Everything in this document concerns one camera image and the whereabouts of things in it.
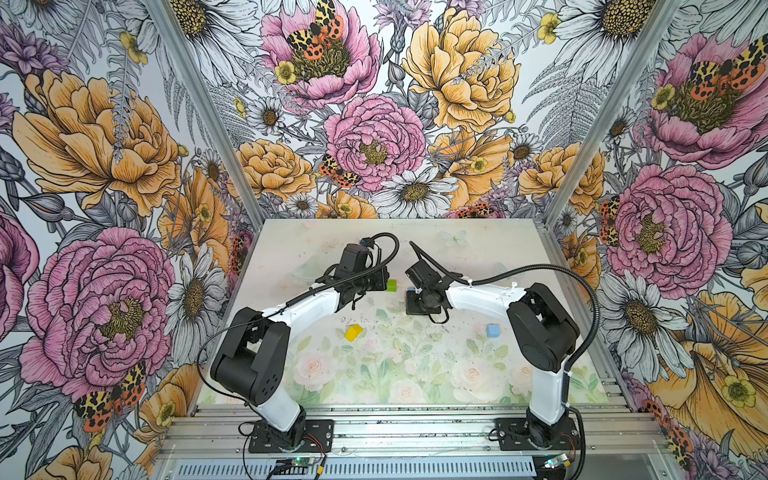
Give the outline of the yellow wood block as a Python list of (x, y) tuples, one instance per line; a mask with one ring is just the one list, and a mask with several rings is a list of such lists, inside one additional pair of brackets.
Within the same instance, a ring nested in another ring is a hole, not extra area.
[(360, 325), (349, 326), (344, 334), (344, 338), (349, 342), (354, 342), (364, 331)]

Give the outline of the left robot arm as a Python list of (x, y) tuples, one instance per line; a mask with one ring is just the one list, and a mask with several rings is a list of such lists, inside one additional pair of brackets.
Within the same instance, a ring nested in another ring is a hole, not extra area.
[(306, 412), (281, 386), (291, 336), (354, 305), (370, 291), (385, 291), (387, 265), (376, 238), (344, 247), (340, 261), (304, 293), (271, 309), (240, 309), (219, 344), (209, 375), (244, 399), (261, 418), (266, 440), (281, 450), (299, 448), (307, 436)]

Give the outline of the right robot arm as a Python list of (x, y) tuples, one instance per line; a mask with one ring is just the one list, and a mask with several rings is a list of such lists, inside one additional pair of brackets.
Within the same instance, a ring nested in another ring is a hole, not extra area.
[(507, 438), (538, 449), (554, 447), (570, 430), (565, 364), (576, 351), (580, 330), (552, 291), (542, 283), (503, 288), (453, 280), (424, 260), (408, 268), (406, 276), (413, 284), (406, 295), (409, 315), (432, 317), (458, 309), (509, 322), (531, 366), (532, 389), (523, 425)]

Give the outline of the light blue small block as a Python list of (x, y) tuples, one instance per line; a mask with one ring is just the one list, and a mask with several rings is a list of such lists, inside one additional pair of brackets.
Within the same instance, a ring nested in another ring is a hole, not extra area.
[(485, 327), (485, 334), (487, 338), (499, 338), (501, 335), (501, 327), (498, 324), (487, 324)]

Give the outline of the vented metal grille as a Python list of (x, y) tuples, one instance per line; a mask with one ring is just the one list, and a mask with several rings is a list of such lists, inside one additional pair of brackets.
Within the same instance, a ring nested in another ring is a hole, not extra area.
[[(317, 467), (294, 467), (273, 473), (269, 459), (185, 460), (167, 479), (312, 479)], [(529, 456), (511, 457), (399, 457), (332, 458), (321, 479), (532, 479)]]

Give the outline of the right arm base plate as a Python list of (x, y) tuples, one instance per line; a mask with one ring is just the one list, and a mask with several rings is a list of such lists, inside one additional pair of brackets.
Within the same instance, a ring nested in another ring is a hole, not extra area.
[(497, 418), (494, 429), (503, 451), (576, 451), (582, 444), (576, 423), (567, 416), (554, 425), (523, 417)]

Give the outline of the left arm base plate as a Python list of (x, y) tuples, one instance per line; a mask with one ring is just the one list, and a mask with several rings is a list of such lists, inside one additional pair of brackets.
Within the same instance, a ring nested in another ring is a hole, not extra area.
[(335, 422), (330, 419), (305, 420), (298, 427), (281, 432), (265, 421), (257, 421), (248, 435), (251, 454), (330, 453)]

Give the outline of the aluminium rail frame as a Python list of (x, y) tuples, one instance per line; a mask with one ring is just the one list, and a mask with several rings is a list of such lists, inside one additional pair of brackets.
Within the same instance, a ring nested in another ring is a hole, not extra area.
[[(666, 440), (650, 414), (623, 405), (582, 404), (586, 449), (596, 455), (662, 454)], [(488, 438), (498, 418), (523, 415), (516, 405), (493, 406), (316, 406), (309, 420), (334, 422), (334, 457), (494, 455)], [(161, 459), (232, 459), (245, 442), (254, 412), (235, 405), (199, 408), (173, 422)]]

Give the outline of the left corner aluminium post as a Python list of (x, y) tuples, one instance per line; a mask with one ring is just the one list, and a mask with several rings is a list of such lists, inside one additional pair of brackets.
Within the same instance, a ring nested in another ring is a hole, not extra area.
[(264, 213), (236, 156), (236, 148), (233, 146), (216, 110), (205, 78), (196, 65), (196, 56), (186, 45), (186, 40), (172, 6), (168, 1), (150, 1), (147, 9), (159, 30), (160, 38), (164, 42), (174, 66), (177, 68), (179, 78), (183, 81), (213, 145), (233, 181), (255, 234), (259, 235), (265, 220)]

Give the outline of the corner aluminium post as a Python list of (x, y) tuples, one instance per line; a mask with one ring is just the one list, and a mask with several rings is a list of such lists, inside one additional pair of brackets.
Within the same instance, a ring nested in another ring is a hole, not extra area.
[(233, 146), (216, 110), (205, 78), (196, 65), (196, 56), (186, 45), (186, 40), (172, 6), (168, 1), (150, 1), (147, 9), (159, 30), (160, 38), (164, 42), (174, 66), (177, 68), (179, 78), (183, 81), (213, 145), (233, 181), (255, 234), (259, 235), (265, 220), (264, 213), (236, 156), (236, 148)]
[(618, 69), (615, 82), (602, 103), (571, 168), (566, 173), (544, 217), (544, 226), (550, 230), (564, 207), (569, 203), (610, 124), (621, 110), (620, 103), (630, 95), (630, 90), (650, 59), (656, 56), (662, 37), (671, 25), (682, 1), (657, 1), (641, 29), (637, 43), (630, 51), (625, 65)]

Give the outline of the right corner aluminium post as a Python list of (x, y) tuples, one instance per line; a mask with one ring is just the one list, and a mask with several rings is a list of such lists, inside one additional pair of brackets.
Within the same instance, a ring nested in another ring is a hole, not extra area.
[(650, 59), (656, 56), (662, 37), (671, 25), (682, 1), (657, 1), (641, 29), (637, 43), (630, 51), (625, 65), (618, 69), (615, 82), (602, 103), (571, 168), (566, 173), (544, 217), (544, 226), (550, 230), (564, 207), (569, 203), (610, 124), (621, 110), (620, 103), (630, 95), (630, 90)]

